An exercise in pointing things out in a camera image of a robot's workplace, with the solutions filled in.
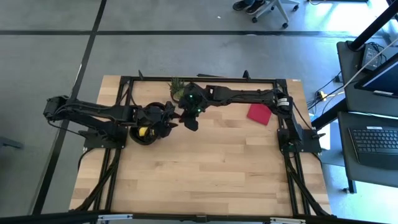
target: wooden tabletop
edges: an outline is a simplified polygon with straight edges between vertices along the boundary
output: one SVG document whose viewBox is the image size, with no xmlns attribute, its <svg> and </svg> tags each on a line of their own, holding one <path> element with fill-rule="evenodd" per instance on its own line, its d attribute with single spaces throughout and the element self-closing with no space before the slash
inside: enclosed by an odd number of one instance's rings
<svg viewBox="0 0 398 224">
<path fill-rule="evenodd" d="M 120 76 L 104 76 L 97 103 L 113 105 Z M 263 83 L 197 83 L 235 90 L 271 89 Z M 287 80 L 289 95 L 311 124 L 300 80 Z M 170 101 L 166 82 L 134 82 L 138 105 Z M 122 150 L 112 211 L 207 215 L 292 215 L 277 116 L 267 126 L 247 119 L 250 105 L 209 107 L 198 118 L 199 130 L 180 125 L 164 139 L 141 146 L 127 138 Z M 297 122 L 305 124 L 296 114 Z M 301 153 L 305 183 L 330 211 L 319 161 Z M 80 166 L 70 208 L 76 208 L 98 182 L 104 149 L 87 154 Z M 106 198 L 107 186 L 103 198 Z M 299 188 L 298 207 L 302 211 Z"/>
</svg>

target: red towel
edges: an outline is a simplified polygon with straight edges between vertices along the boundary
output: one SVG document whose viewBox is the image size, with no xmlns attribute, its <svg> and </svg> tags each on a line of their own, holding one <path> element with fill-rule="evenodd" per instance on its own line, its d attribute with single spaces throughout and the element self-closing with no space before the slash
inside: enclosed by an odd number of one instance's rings
<svg viewBox="0 0 398 224">
<path fill-rule="evenodd" d="M 248 118 L 257 121 L 263 125 L 267 125 L 269 118 L 271 118 L 271 110 L 262 104 L 252 104 L 248 112 Z"/>
</svg>

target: keyboard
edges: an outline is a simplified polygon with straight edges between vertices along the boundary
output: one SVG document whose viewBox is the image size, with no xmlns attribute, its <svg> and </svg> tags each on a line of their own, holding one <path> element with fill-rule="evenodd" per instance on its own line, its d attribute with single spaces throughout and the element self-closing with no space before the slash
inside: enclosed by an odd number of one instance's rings
<svg viewBox="0 0 398 224">
<path fill-rule="evenodd" d="M 349 128 L 356 158 L 360 164 L 398 169 L 398 128 Z"/>
</svg>

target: white cable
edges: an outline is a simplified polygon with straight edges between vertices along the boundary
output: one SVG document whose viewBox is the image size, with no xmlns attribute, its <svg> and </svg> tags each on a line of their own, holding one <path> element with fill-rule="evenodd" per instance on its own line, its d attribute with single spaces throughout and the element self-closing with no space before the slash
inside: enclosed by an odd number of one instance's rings
<svg viewBox="0 0 398 224">
<path fill-rule="evenodd" d="M 380 54 L 382 54 L 385 50 L 387 50 L 391 45 L 393 45 L 393 44 L 394 44 L 395 42 L 397 42 L 397 41 L 398 41 L 398 38 L 396 38 L 396 39 L 395 39 L 393 42 L 391 42 L 391 44 L 389 44 L 385 49 L 383 49 L 382 51 L 380 51 L 380 52 L 379 52 L 377 55 L 375 55 L 370 61 L 368 61 L 364 66 L 362 66 L 362 68 L 359 69 L 359 70 L 355 73 L 355 75 L 354 75 L 350 80 L 348 80 L 348 82 L 347 82 L 345 85 L 343 85 L 342 87 L 338 88 L 337 90 L 339 90 L 339 89 L 341 89 L 341 88 L 346 88 L 346 87 L 348 86 L 348 84 L 351 83 L 351 81 L 353 81 L 354 78 L 355 78 L 357 75 L 359 75 L 359 74 L 362 72 L 362 70 L 364 70 L 364 68 L 365 68 L 366 66 L 368 66 L 374 59 L 378 58 L 378 56 L 379 56 Z M 331 101 L 332 99 L 334 99 L 336 96 L 337 96 L 337 94 L 335 94 L 334 96 L 332 96 L 332 97 L 330 98 L 329 102 L 326 103 L 325 107 L 324 107 L 323 110 L 322 110 L 322 114 L 323 114 L 323 112 L 325 111 L 326 106 L 328 106 L 328 104 L 330 103 L 330 101 Z"/>
</svg>

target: shoe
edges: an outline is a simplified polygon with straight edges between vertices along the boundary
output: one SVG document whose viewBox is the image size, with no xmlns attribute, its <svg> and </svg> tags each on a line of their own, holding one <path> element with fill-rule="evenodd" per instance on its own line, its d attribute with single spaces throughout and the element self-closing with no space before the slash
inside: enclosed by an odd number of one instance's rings
<svg viewBox="0 0 398 224">
<path fill-rule="evenodd" d="M 232 8 L 236 11 L 242 11 L 243 9 L 245 9 L 248 6 L 250 6 L 250 5 L 246 4 L 244 1 L 238 1 L 232 6 Z"/>
<path fill-rule="evenodd" d="M 246 13 L 249 14 L 249 15 L 253 15 L 253 14 L 256 13 L 256 12 L 260 9 L 260 7 L 261 7 L 262 5 L 264 5 L 265 3 L 266 3 L 265 0 L 262 0 L 262 1 L 255 1 L 254 4 L 253 4 L 252 6 L 250 6 L 250 7 L 246 10 Z"/>
</svg>

